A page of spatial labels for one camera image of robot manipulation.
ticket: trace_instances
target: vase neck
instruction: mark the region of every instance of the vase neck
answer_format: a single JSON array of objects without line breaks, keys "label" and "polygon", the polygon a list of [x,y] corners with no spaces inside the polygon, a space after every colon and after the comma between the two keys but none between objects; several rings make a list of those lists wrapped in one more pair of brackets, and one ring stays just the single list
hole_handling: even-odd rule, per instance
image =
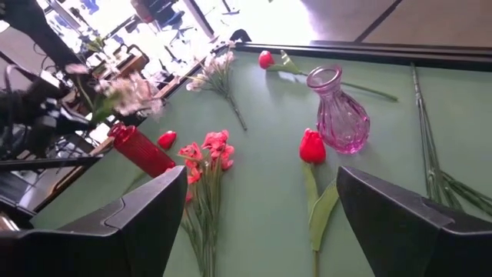
[{"label": "vase neck", "polygon": [[307,86],[322,98],[341,94],[341,67],[320,66],[307,76]]}]

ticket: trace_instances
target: white flower sprig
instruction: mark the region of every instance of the white flower sprig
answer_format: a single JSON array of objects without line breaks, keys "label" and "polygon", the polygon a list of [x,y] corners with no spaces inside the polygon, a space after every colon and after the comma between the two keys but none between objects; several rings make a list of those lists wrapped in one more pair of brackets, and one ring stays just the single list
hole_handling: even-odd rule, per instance
[{"label": "white flower sprig", "polygon": [[[67,65],[65,71],[68,74],[88,74],[85,65]],[[92,120],[100,122],[110,116],[113,111],[121,115],[130,115],[135,112],[143,112],[144,115],[158,115],[162,111],[162,99],[155,98],[155,86],[148,80],[144,80],[139,74],[133,73],[128,78],[116,78],[111,81],[99,80],[95,84],[95,103],[91,101],[80,84],[77,77],[77,85],[93,112]]]},{"label": "white flower sprig", "polygon": [[231,105],[234,113],[238,117],[242,128],[246,131],[248,127],[244,121],[241,113],[239,112],[238,105],[231,93],[229,85],[229,75],[231,74],[231,63],[234,61],[234,53],[231,48],[235,47],[234,42],[229,42],[228,50],[219,56],[210,54],[204,64],[201,65],[202,70],[195,77],[186,77],[191,81],[186,85],[188,91],[199,92],[203,90],[209,90],[216,92],[220,96],[224,97]]}]

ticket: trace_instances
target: red vase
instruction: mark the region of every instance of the red vase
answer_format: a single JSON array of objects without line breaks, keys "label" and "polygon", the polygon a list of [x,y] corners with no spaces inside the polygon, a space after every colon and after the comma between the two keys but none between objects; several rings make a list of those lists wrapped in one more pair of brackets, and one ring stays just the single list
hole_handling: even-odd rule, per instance
[{"label": "red vase", "polygon": [[108,136],[115,138],[114,146],[118,152],[152,178],[176,165],[166,153],[140,133],[135,126],[127,127],[117,124],[109,130]]}]

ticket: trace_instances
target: green tabletop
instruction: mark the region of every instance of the green tabletop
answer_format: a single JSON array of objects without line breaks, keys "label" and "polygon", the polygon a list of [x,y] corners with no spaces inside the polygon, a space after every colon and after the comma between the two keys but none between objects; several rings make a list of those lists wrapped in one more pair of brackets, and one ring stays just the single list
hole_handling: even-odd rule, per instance
[{"label": "green tabletop", "polygon": [[[243,132],[224,99],[213,92],[188,92],[184,87],[170,97],[164,117],[147,119],[139,129],[154,141],[167,130],[176,131],[178,140],[171,155],[193,141],[202,143],[207,132],[230,132],[236,153],[234,167],[223,178],[218,276],[312,275],[307,199],[298,146],[304,130],[315,127],[318,96],[304,84],[304,77],[260,69],[258,54],[236,52],[236,56],[232,89],[248,124],[247,132]],[[371,133],[359,154],[339,155],[327,149],[320,184],[326,186],[336,176],[338,166],[350,165],[424,195],[411,69],[291,57],[304,71],[319,65],[342,65],[345,82],[399,98],[399,102],[389,102],[344,88],[366,108],[371,117]],[[488,185],[492,74],[436,68],[418,71],[442,168],[492,195],[492,186]],[[175,160],[184,164],[179,158]],[[32,222],[37,228],[56,229],[121,196],[140,172],[121,154],[111,151]],[[465,207],[470,213],[487,218],[469,205]],[[340,204],[327,227],[320,262],[321,276],[373,275]],[[182,230],[165,276],[199,276],[191,245]]]}]

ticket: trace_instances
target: pink glass vase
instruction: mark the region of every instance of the pink glass vase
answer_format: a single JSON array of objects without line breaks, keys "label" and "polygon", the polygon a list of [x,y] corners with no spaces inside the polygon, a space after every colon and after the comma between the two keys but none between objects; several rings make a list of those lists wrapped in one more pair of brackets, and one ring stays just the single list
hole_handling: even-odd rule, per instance
[{"label": "pink glass vase", "polygon": [[354,154],[369,136],[369,116],[341,89],[341,67],[318,67],[307,77],[307,86],[320,96],[317,130],[323,141],[343,154]]}]

